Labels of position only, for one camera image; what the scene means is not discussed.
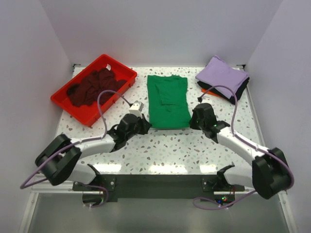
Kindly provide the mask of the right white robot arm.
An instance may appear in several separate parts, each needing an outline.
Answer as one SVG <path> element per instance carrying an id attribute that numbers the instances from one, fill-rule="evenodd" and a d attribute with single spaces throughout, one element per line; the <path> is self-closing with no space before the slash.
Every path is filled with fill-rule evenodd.
<path id="1" fill-rule="evenodd" d="M 294 176 L 281 149 L 255 144 L 225 121 L 218 121 L 210 104 L 200 103 L 193 109 L 190 128 L 201 130 L 207 138 L 230 149 L 250 165 L 249 168 L 228 165 L 220 169 L 216 179 L 219 189 L 246 186 L 269 199 L 293 186 Z"/>

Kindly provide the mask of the green t shirt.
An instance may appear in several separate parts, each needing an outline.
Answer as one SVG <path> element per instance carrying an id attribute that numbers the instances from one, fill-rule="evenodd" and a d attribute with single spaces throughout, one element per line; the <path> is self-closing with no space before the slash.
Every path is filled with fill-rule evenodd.
<path id="1" fill-rule="evenodd" d="M 188 79 L 185 77 L 147 77 L 149 122 L 153 128 L 177 130 L 189 127 L 187 89 Z"/>

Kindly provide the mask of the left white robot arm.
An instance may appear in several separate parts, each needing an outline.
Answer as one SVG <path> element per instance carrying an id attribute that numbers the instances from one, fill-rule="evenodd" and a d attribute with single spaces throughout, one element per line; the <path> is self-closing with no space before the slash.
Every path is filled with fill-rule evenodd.
<path id="1" fill-rule="evenodd" d="M 137 134 L 147 134 L 151 126 L 144 115 L 126 114 L 105 136 L 70 139 L 60 134 L 36 158 L 35 165 L 53 186 L 72 181 L 96 190 L 101 184 L 100 173 L 92 165 L 78 164 L 78 160 L 118 151 Z"/>

